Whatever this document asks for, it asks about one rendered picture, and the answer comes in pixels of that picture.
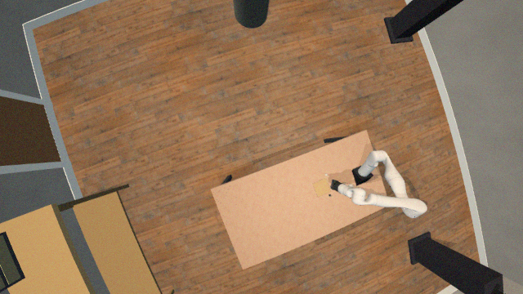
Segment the tan square mat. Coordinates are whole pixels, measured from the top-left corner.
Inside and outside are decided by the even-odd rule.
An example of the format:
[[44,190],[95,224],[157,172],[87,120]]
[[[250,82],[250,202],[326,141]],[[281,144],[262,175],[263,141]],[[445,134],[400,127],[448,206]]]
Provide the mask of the tan square mat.
[[313,184],[313,186],[315,188],[315,192],[317,194],[317,197],[320,197],[320,196],[330,192],[329,184],[328,184],[326,178],[324,178],[323,180],[315,182]]

